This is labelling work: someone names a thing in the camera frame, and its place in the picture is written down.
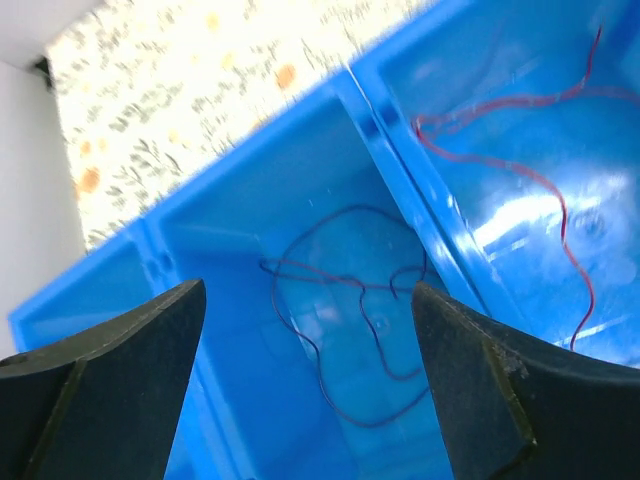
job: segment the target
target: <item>string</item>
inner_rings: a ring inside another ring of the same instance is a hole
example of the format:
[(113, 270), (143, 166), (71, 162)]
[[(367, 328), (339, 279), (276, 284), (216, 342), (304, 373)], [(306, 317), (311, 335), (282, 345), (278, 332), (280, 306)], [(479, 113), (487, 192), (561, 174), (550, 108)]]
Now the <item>string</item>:
[[(587, 57), (587, 66), (586, 71), (583, 77), (579, 82), (575, 85), (571, 86), (567, 90), (551, 94), (551, 95), (514, 95), (507, 96), (503, 98), (498, 98), (494, 100), (489, 100), (487, 102), (483, 102), (480, 104), (472, 105), (470, 107), (466, 107), (460, 109), (458, 111), (453, 111), (450, 113), (446, 113), (444, 115), (419, 115), (417, 116), (413, 122), (412, 127), (417, 135), (418, 139), (422, 142), (422, 144), (429, 149), (431, 152), (435, 153), (439, 157), (448, 160), (450, 162), (455, 163), (479, 163), (486, 165), (492, 168), (498, 168), (503, 170), (509, 170), (516, 174), (525, 176), (533, 180), (535, 183), (541, 185), (547, 191), (549, 191), (560, 203), (560, 208), (562, 211), (562, 223), (560, 227), (560, 240), (562, 243), (562, 249), (566, 257), (569, 259), (569, 262), (573, 265), (573, 267), (578, 271), (589, 292), (589, 307), (587, 308), (586, 313), (580, 320), (578, 326), (576, 327), (573, 335), (571, 336), (571, 341), (569, 344), (569, 348), (574, 351), (575, 350), (575, 342), (578, 337), (580, 331), (584, 328), (584, 326), (589, 321), (589, 318), (593, 314), (596, 303), (595, 289), (593, 287), (593, 283), (586, 269), (582, 267), (582, 265), (578, 262), (576, 256), (573, 251), (569, 247), (567, 243), (567, 225), (569, 221), (569, 210), (567, 207), (567, 202), (562, 195), (561, 191), (549, 180), (544, 177), (542, 174), (533, 170), (526, 165), (523, 165), (518, 162), (506, 161), (497, 157), (487, 156), (487, 155), (477, 155), (477, 154), (460, 154), (454, 153), (444, 148), (436, 145), (435, 140), (438, 135), (445, 133), (448, 135), (454, 134), (467, 127), (477, 118), (487, 115), (491, 112), (494, 112), (499, 109), (505, 108), (541, 108), (548, 107), (557, 103), (565, 102), (568, 100), (580, 98), (580, 97), (608, 97), (608, 98), (616, 98), (621, 100), (626, 100), (637, 104), (640, 106), (640, 96), (637, 94), (630, 92), (628, 90), (614, 87), (614, 86), (605, 86), (605, 87), (587, 87), (587, 82), (591, 78), (591, 73), (593, 70), (593, 59), (600, 42), (600, 38), (602, 35), (602, 26), (598, 29), (598, 33), (591, 45), (591, 49), (589, 50), (589, 55)], [(423, 129), (425, 126), (433, 127), (431, 132), (424, 132)]]
[[(360, 314), (362, 315), (363, 319), (365, 320), (365, 323), (367, 324), (367, 327), (369, 328), (369, 330), (371, 331), (373, 338), (374, 338), (374, 342), (376, 345), (376, 350), (378, 351), (378, 355), (380, 357), (380, 361), (382, 363), (383, 369), (386, 373), (387, 376), (389, 376), (390, 378), (392, 378), (395, 381), (408, 381), (412, 378), (414, 378), (416, 375), (418, 375), (421, 371), (421, 368), (418, 367), (410, 372), (407, 372), (405, 374), (397, 374), (395, 373), (391, 367), (389, 366), (387, 359), (386, 359), (386, 355), (384, 353), (384, 349), (382, 348), (382, 344), (380, 342), (380, 338), (378, 336), (378, 333), (375, 329), (375, 326), (373, 325), (373, 323), (371, 322), (366, 309), (364, 307), (364, 298), (366, 296), (366, 292), (367, 290), (382, 290), (382, 291), (389, 291), (392, 293), (392, 295), (394, 296), (394, 298), (398, 298), (397, 293), (401, 292), (401, 293), (411, 293), (412, 289), (410, 288), (406, 288), (406, 287), (397, 287), (394, 285), (394, 280), (403, 273), (407, 273), (407, 272), (411, 272), (411, 271), (417, 271), (418, 273), (420, 273), (420, 279), (423, 279), (424, 276), (427, 274), (428, 269), (427, 269), (427, 254), (424, 251), (424, 249), (422, 249), (422, 265), (421, 266), (405, 266), (405, 267), (401, 267), (398, 270), (396, 270), (395, 272), (393, 272), (391, 274), (391, 277), (389, 279), (389, 284), (388, 285), (382, 285), (382, 284), (371, 284), (371, 283), (365, 283), (360, 281), (357, 277), (353, 276), (353, 275), (334, 275), (331, 274), (329, 272), (325, 272), (324, 270), (321, 270), (319, 268), (313, 267), (311, 265), (307, 265), (305, 263), (302, 262), (297, 262), (295, 260), (291, 260), (289, 259), (289, 255), (291, 254), (291, 252), (298, 246), (300, 245), (304, 240), (308, 239), (309, 237), (311, 237), (315, 232), (317, 232), (320, 228), (322, 228), (324, 225), (326, 225), (327, 223), (336, 220), (337, 218), (352, 213), (352, 212), (356, 212), (356, 211), (362, 211), (362, 212), (369, 212), (369, 213), (374, 213), (377, 215), (380, 215), (384, 218), (386, 218), (387, 220), (389, 220), (390, 222), (400, 226), (401, 228), (409, 231), (409, 232), (413, 232), (407, 225), (406, 223), (404, 223), (401, 219), (394, 217), (393, 215), (387, 213), (386, 211), (379, 209), (377, 207), (373, 207), (370, 205), (351, 205), (349, 207), (340, 209), (334, 213), (332, 213), (331, 215), (328, 215), (327, 217), (324, 217), (323, 219), (321, 219), (320, 221), (318, 221), (316, 224), (314, 224), (311, 228), (309, 228), (308, 230), (306, 230), (305, 232), (303, 232), (302, 234), (300, 234), (298, 237), (296, 237), (296, 239), (293, 240), (293, 242), (291, 242), (291, 244), (289, 244), (289, 246), (285, 249), (285, 251), (282, 254), (282, 257), (280, 258), (262, 258), (259, 262), (259, 267), (272, 275), (273, 279), (271, 282), (271, 304), (273, 306), (273, 309), (276, 313), (276, 316), (278, 317), (278, 319), (280, 320), (280, 322), (287, 328), (287, 330), (289, 330), (290, 332), (294, 333), (295, 335), (297, 335), (299, 338), (301, 338), (302, 340), (304, 340), (307, 344), (309, 344), (309, 346), (313, 349), (315, 356), (316, 356), (316, 369), (317, 369), (317, 373), (318, 373), (318, 381), (320, 384), (320, 390), (322, 392), (322, 395), (324, 396), (325, 400), (327, 401), (327, 403), (329, 404), (329, 406), (344, 420), (348, 421), (349, 423), (356, 425), (358, 427), (361, 428), (378, 428), (378, 427), (382, 427), (385, 425), (388, 425), (392, 422), (394, 422), (395, 420), (397, 420), (398, 418), (400, 418), (401, 416), (403, 416), (404, 414), (406, 414), (407, 412), (409, 412), (411, 409), (413, 409), (416, 405), (418, 405), (418, 403), (420, 403), (420, 401), (425, 397), (425, 395), (429, 392), (429, 387), (426, 387), (424, 389), (422, 389), (409, 403), (407, 403), (405, 406), (403, 406), (401, 409), (397, 410), (396, 412), (394, 412), (393, 414), (381, 418), (379, 420), (375, 420), (375, 421), (363, 421), (363, 420), (359, 420), (355, 417), (353, 417), (352, 415), (346, 413), (344, 410), (342, 410), (331, 398), (331, 396), (329, 395), (327, 386), (326, 386), (326, 382), (324, 379), (324, 374), (323, 374), (323, 370), (322, 370), (322, 361), (321, 361), (321, 356), (320, 356), (320, 348), (318, 347), (318, 345), (305, 333), (300, 332), (298, 329), (296, 329), (290, 322), (287, 321), (287, 319), (285, 318), (285, 316), (283, 315), (282, 311), (280, 310), (280, 307), (278, 305), (277, 302), (277, 285), (278, 285), (278, 280), (279, 279), (286, 279), (286, 280), (295, 280), (295, 281), (303, 281), (303, 282), (308, 282), (308, 283), (314, 283), (314, 284), (324, 284), (324, 285), (328, 285), (328, 284), (342, 284), (342, 285), (347, 285), (347, 286), (351, 286), (351, 287), (356, 287), (360, 289), (360, 296), (358, 298), (358, 305), (359, 305), (359, 309), (360, 309)], [(289, 265), (298, 269), (302, 269), (307, 271), (308, 273), (313, 274), (313, 276), (304, 276), (304, 275), (293, 275), (293, 274), (288, 274), (288, 273), (282, 273), (281, 272), (281, 268), (283, 265)]]

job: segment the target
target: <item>blue plastic surface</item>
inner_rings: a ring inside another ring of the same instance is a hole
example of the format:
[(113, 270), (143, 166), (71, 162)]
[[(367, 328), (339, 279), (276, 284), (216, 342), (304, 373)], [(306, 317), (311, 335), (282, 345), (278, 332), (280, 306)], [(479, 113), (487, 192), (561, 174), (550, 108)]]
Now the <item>blue plastic surface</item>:
[[(323, 397), (314, 351), (274, 311), (271, 276), (259, 260), (282, 255), (314, 223), (353, 205), (382, 209), (409, 227), (355, 209), (290, 258), (387, 284), (395, 270), (421, 264), (425, 244), (425, 280), (482, 308), (368, 103), (342, 72), (18, 309), (11, 321), (20, 348), (53, 342), (201, 277), (207, 317), (167, 478), (450, 478), (429, 395), (386, 426), (352, 425)], [(411, 287), (416, 279), (407, 272), (395, 283)], [(402, 383), (385, 375), (359, 294), (280, 280), (277, 300), (319, 345), (334, 401), (375, 422), (412, 401), (427, 379), (421, 368)], [(391, 368), (421, 367), (409, 295), (369, 291), (365, 308)]]
[[(409, 119), (565, 90), (584, 75), (601, 23), (589, 84), (638, 91), (640, 2), (631, 0), (442, 1), (353, 66), (487, 311), (563, 346), (589, 297), (562, 250), (558, 201), (514, 173), (427, 153)], [(582, 98), (495, 112), (439, 143), (524, 163), (560, 188), (568, 243), (596, 293), (576, 350), (628, 365), (640, 354), (639, 125), (638, 105)]]

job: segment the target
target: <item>dark wire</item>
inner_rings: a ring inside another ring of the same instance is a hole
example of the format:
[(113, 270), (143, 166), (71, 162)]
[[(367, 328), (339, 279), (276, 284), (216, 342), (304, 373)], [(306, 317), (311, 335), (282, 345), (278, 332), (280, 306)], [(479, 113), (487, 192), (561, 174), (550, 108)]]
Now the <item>dark wire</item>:
[[(301, 235), (299, 235), (296, 239), (294, 239), (293, 242), (285, 249), (285, 251), (282, 254), (282, 257), (276, 258), (276, 259), (261, 259), (260, 262), (259, 262), (259, 266), (260, 266), (260, 268), (262, 270), (264, 270), (267, 273), (270, 273), (273, 276), (273, 281), (271, 283), (271, 303), (273, 305), (273, 309), (274, 309), (276, 315), (278, 316), (278, 318), (280, 319), (282, 324), (287, 328), (287, 330), (289, 330), (290, 332), (294, 333), (295, 335), (297, 335), (298, 337), (303, 339), (314, 350), (315, 355), (316, 355), (316, 368), (317, 368), (317, 371), (318, 371), (318, 381), (319, 381), (319, 384), (320, 384), (320, 390), (322, 391), (322, 394), (325, 397), (325, 400), (327, 401), (329, 406), (333, 410), (335, 410), (335, 412), (340, 417), (342, 417), (344, 420), (348, 421), (349, 423), (352, 423), (353, 425), (356, 425), (356, 426), (361, 427), (361, 428), (377, 428), (377, 427), (382, 427), (384, 425), (388, 425), (389, 423), (394, 422), (399, 417), (401, 417), (402, 415), (404, 415), (405, 413), (410, 411), (429, 392), (429, 387), (423, 389), (420, 393), (418, 393), (418, 395), (411, 402), (409, 402), (403, 408), (401, 408), (400, 410), (396, 411), (395, 413), (393, 413), (392, 415), (390, 415), (388, 417), (385, 417), (383, 419), (380, 419), (380, 420), (377, 420), (377, 421), (374, 421), (374, 422), (365, 422), (365, 421), (361, 421), (361, 420), (355, 419), (351, 415), (347, 414), (340, 407), (338, 407), (336, 405), (336, 403), (331, 399), (331, 396), (329, 395), (329, 392), (328, 392), (327, 387), (325, 385), (324, 376), (323, 376), (323, 373), (322, 373), (322, 361), (321, 361), (321, 357), (320, 357), (320, 349), (319, 349), (319, 347), (316, 345), (316, 343), (313, 340), (311, 340), (311, 338), (309, 338), (304, 333), (298, 331), (291, 323), (289, 323), (287, 321), (287, 319), (284, 317), (284, 315), (280, 311), (280, 307), (278, 306), (278, 302), (277, 302), (277, 299), (276, 299), (277, 298), (277, 295), (276, 295), (276, 293), (277, 293), (277, 283), (278, 283), (278, 279), (279, 278), (284, 278), (284, 279), (288, 279), (288, 280), (304, 281), (304, 282), (316, 283), (316, 284), (341, 283), (341, 284), (344, 284), (344, 285), (349, 285), (349, 286), (360, 288), (361, 291), (360, 291), (360, 297), (359, 297), (359, 300), (358, 300), (360, 313), (361, 313), (362, 317), (364, 318), (365, 322), (367, 323), (367, 326), (369, 327), (369, 330), (373, 334), (373, 338), (374, 338), (374, 341), (375, 341), (375, 344), (376, 344), (376, 349), (378, 350), (378, 354), (380, 356), (380, 361), (381, 361), (381, 363), (383, 365), (385, 373), (390, 378), (392, 378), (394, 380), (397, 380), (397, 381), (409, 380), (409, 379), (415, 377), (418, 373), (420, 373), (420, 368), (416, 368), (415, 370), (412, 370), (411, 372), (408, 372), (408, 373), (402, 374), (402, 375), (396, 374), (391, 370), (391, 368), (388, 365), (386, 356), (384, 354), (384, 350), (382, 348), (382, 344), (380, 342), (380, 338), (378, 337), (378, 333), (376, 332), (376, 329), (375, 329), (374, 325), (371, 323), (371, 320), (369, 319), (369, 316), (367, 315), (367, 312), (366, 312), (366, 310), (364, 308), (364, 298), (365, 298), (366, 291), (367, 291), (368, 288), (376, 289), (376, 290), (389, 290), (393, 294), (393, 296), (395, 298), (398, 298), (397, 297), (397, 292), (410, 293), (411, 289), (409, 289), (409, 288), (398, 288), (398, 287), (395, 287), (393, 285), (393, 280), (399, 274), (406, 273), (406, 272), (409, 272), (409, 271), (418, 271), (420, 273), (420, 279), (423, 279), (424, 276), (427, 273), (427, 254), (424, 251), (424, 249), (422, 249), (422, 266), (420, 266), (420, 267), (408, 266), (408, 267), (402, 267), (402, 268), (396, 270), (391, 275), (391, 278), (389, 279), (389, 285), (366, 284), (364, 282), (361, 282), (359, 279), (357, 279), (353, 275), (333, 275), (333, 274), (330, 274), (330, 273), (325, 272), (323, 270), (320, 270), (318, 268), (315, 268), (313, 266), (306, 265), (304, 263), (300, 263), (300, 262), (296, 262), (294, 260), (289, 260), (288, 259), (288, 256), (291, 254), (291, 252), (298, 245), (300, 245), (304, 240), (306, 240), (311, 235), (313, 235), (322, 226), (326, 225), (327, 223), (329, 223), (332, 220), (335, 220), (338, 217), (341, 217), (343, 215), (346, 215), (346, 214), (352, 213), (352, 212), (356, 212), (356, 211), (365, 211), (365, 212), (371, 212), (371, 213), (378, 214), (378, 215), (386, 218), (387, 220), (391, 221), (392, 223), (395, 223), (396, 225), (400, 226), (401, 228), (404, 228), (405, 230), (407, 230), (409, 232), (413, 232), (413, 230), (411, 230), (411, 228), (409, 228), (406, 225), (406, 223), (404, 223), (402, 220), (390, 215), (389, 213), (387, 213), (386, 211), (384, 211), (382, 209), (379, 209), (377, 207), (373, 207), (373, 206), (370, 206), (370, 205), (352, 205), (352, 206), (340, 209), (340, 210), (334, 212), (333, 214), (331, 214), (331, 215), (329, 215), (327, 217), (324, 217), (319, 222), (314, 224), (311, 228), (309, 228), (308, 230), (303, 232)], [(268, 268), (268, 264), (269, 263), (275, 263), (275, 268), (273, 268), (273, 269)], [(294, 266), (296, 268), (301, 268), (301, 269), (307, 270), (307, 271), (315, 274), (316, 277), (305, 277), (305, 276), (301, 276), (301, 275), (283, 274), (283, 273), (280, 272), (280, 269), (281, 269), (282, 265), (291, 265), (291, 266)]]

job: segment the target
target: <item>wire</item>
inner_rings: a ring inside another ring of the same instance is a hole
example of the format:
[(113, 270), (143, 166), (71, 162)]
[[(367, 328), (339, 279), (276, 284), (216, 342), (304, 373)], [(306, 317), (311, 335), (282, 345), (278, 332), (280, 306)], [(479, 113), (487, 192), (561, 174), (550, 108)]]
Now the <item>wire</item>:
[[(287, 258), (291, 254), (291, 252), (295, 249), (295, 247), (297, 247), (305, 239), (307, 239), (311, 235), (313, 235), (322, 226), (326, 225), (330, 221), (335, 220), (335, 219), (337, 219), (337, 218), (339, 218), (339, 217), (341, 217), (343, 215), (346, 215), (346, 214), (349, 214), (349, 213), (352, 213), (352, 212), (356, 212), (356, 211), (365, 211), (365, 212), (370, 212), (370, 213), (375, 213), (375, 214), (381, 215), (384, 218), (386, 218), (387, 220), (391, 221), (392, 223), (395, 223), (398, 226), (406, 229), (407, 231), (412, 232), (412, 230), (402, 220), (392, 216), (391, 214), (385, 212), (382, 209), (379, 209), (379, 208), (373, 207), (373, 206), (369, 206), (369, 205), (352, 205), (352, 206), (343, 208), (341, 210), (338, 210), (338, 211), (334, 212), (333, 214), (328, 215), (327, 217), (324, 217), (319, 222), (314, 224), (311, 228), (309, 228), (308, 230), (303, 232), (296, 239), (294, 239), (293, 242), (285, 249), (285, 251), (282, 254), (281, 258), (262, 258), (260, 260), (260, 262), (259, 262), (259, 267), (263, 271), (271, 274), (272, 277), (273, 277), (273, 280), (272, 280), (272, 283), (271, 283), (271, 303), (272, 303), (273, 309), (274, 309), (277, 317), (282, 322), (282, 324), (287, 328), (287, 330), (289, 330), (290, 332), (294, 333), (299, 338), (303, 339), (313, 349), (313, 351), (315, 353), (315, 356), (316, 356), (316, 368), (317, 368), (317, 372), (318, 372), (318, 380), (319, 380), (319, 384), (320, 384), (320, 390), (322, 391), (322, 394), (323, 394), (325, 400), (327, 401), (327, 403), (329, 404), (329, 406), (340, 417), (342, 417), (344, 420), (348, 421), (349, 423), (351, 423), (353, 425), (356, 425), (356, 426), (361, 427), (361, 428), (378, 428), (378, 427), (382, 427), (382, 426), (385, 426), (385, 425), (388, 425), (388, 424), (394, 422), (395, 420), (400, 418), (402, 415), (406, 414), (412, 408), (414, 408), (422, 400), (422, 398), (424, 398), (425, 395), (429, 392), (429, 387), (426, 387), (423, 390), (421, 390), (413, 398), (413, 400), (411, 400), (407, 405), (405, 405), (403, 408), (401, 408), (400, 410), (396, 411), (395, 413), (391, 414), (388, 417), (382, 418), (380, 420), (372, 421), (372, 422), (362, 421), (362, 420), (354, 418), (353, 416), (351, 416), (350, 414), (348, 414), (344, 410), (342, 410), (333, 401), (333, 399), (329, 395), (329, 392), (327, 390), (327, 386), (326, 386), (326, 383), (325, 383), (323, 371), (322, 371), (322, 361), (321, 361), (321, 356), (320, 356), (320, 348), (318, 347), (318, 345), (309, 336), (307, 336), (306, 334), (298, 331), (290, 322), (287, 321), (285, 316), (282, 314), (282, 311), (280, 310), (280, 307), (278, 306), (277, 295), (276, 295), (276, 293), (277, 293), (277, 282), (278, 282), (279, 279), (297, 280), (297, 281), (304, 281), (304, 282), (308, 282), (308, 283), (325, 284), (325, 285), (338, 283), (338, 284), (342, 284), (342, 285), (347, 285), (347, 286), (351, 286), (351, 287), (360, 288), (360, 296), (358, 298), (358, 306), (359, 306), (359, 309), (360, 309), (360, 314), (364, 318), (369, 330), (371, 331), (371, 333), (373, 335), (374, 342), (376, 344), (376, 349), (377, 349), (378, 354), (380, 356), (380, 361), (382, 363), (382, 366), (384, 368), (385, 373), (390, 378), (392, 378), (393, 380), (396, 380), (396, 381), (407, 381), (407, 380), (410, 380), (410, 379), (414, 378), (416, 375), (418, 375), (420, 373), (421, 369), (419, 367), (414, 369), (414, 370), (412, 370), (412, 371), (410, 371), (410, 372), (408, 372), (408, 373), (405, 373), (405, 374), (397, 374), (397, 373), (393, 372), (393, 370), (389, 367), (389, 364), (387, 362), (387, 359), (386, 359), (386, 356), (385, 356), (385, 353), (384, 353), (384, 349), (382, 348), (382, 344), (380, 342), (380, 338), (378, 336), (378, 333), (376, 332), (376, 329), (375, 329), (373, 323), (371, 322), (371, 320), (370, 320), (370, 318), (369, 318), (369, 316), (368, 316), (368, 314), (366, 312), (366, 309), (364, 308), (364, 298), (365, 298), (367, 289), (388, 290), (393, 294), (394, 298), (396, 298), (396, 299), (398, 298), (397, 297), (397, 292), (411, 293), (411, 289), (410, 288), (394, 286), (393, 280), (399, 274), (402, 274), (402, 273), (405, 273), (405, 272), (409, 272), (409, 271), (418, 271), (420, 273), (420, 279), (424, 278), (424, 276), (427, 273), (427, 256), (426, 256), (426, 252), (424, 251), (424, 249), (422, 249), (422, 265), (419, 266), (419, 267), (416, 267), (416, 266), (402, 267), (402, 268), (396, 270), (394, 273), (392, 273), (388, 285), (364, 283), (364, 282), (361, 282), (358, 278), (356, 278), (353, 275), (333, 275), (331, 273), (325, 272), (324, 270), (321, 270), (319, 268), (313, 267), (311, 265), (307, 265), (307, 264), (304, 264), (304, 263), (301, 263), (301, 262), (297, 262), (295, 260), (290, 260), (289, 258)], [(269, 268), (269, 264), (275, 264), (275, 267), (274, 268)], [(307, 272), (310, 272), (314, 276), (302, 276), (302, 275), (284, 274), (284, 273), (282, 273), (280, 271), (281, 267), (283, 265), (289, 265), (289, 266), (293, 266), (295, 268), (306, 270)]]
[[(412, 126), (418, 139), (422, 144), (436, 155), (442, 157), (445, 160), (456, 163), (480, 163), (492, 168), (498, 168), (503, 170), (509, 170), (522, 176), (526, 176), (538, 183), (558, 199), (560, 208), (562, 210), (562, 223), (560, 227), (560, 240), (562, 242), (562, 248), (565, 255), (569, 259), (569, 262), (578, 271), (584, 283), (589, 291), (589, 307), (580, 320), (580, 323), (576, 327), (569, 344), (569, 348), (575, 350), (576, 338), (580, 331), (589, 321), (589, 318), (593, 314), (596, 304), (596, 295), (593, 283), (587, 271), (580, 265), (574, 253), (572, 252), (569, 244), (567, 243), (567, 225), (569, 221), (569, 210), (567, 208), (567, 202), (562, 195), (562, 192), (556, 187), (549, 179), (536, 172), (532, 168), (527, 167), (521, 163), (510, 162), (502, 160), (497, 157), (476, 155), (476, 154), (459, 154), (448, 150), (445, 150), (436, 145), (435, 140), (440, 133), (453, 134), (461, 129), (467, 127), (477, 118), (487, 115), (493, 111), (503, 108), (538, 108), (547, 107), (560, 102), (571, 100), (578, 97), (598, 97), (605, 96), (610, 98), (618, 98), (627, 101), (631, 101), (640, 105), (640, 96), (633, 92), (618, 88), (618, 87), (587, 87), (586, 84), (591, 78), (593, 70), (593, 58), (602, 36), (602, 26), (598, 29), (598, 33), (591, 45), (589, 55), (587, 57), (587, 67), (582, 79), (571, 86), (567, 90), (558, 92), (552, 95), (515, 95), (503, 98), (490, 100), (479, 105), (473, 105), (466, 107), (458, 111), (450, 112), (440, 116), (428, 116), (420, 115), (416, 117)], [(431, 125), (434, 130), (430, 133), (423, 132), (425, 125)]]

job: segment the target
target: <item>white surface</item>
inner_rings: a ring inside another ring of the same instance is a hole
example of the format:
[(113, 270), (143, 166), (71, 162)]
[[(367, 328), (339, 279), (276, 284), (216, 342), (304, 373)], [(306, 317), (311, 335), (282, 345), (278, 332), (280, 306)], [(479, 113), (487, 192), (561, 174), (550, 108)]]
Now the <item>white surface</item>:
[(45, 45), (100, 0), (2, 0), (0, 61), (25, 68)]
[(84, 253), (55, 98), (0, 62), (0, 358), (7, 314)]

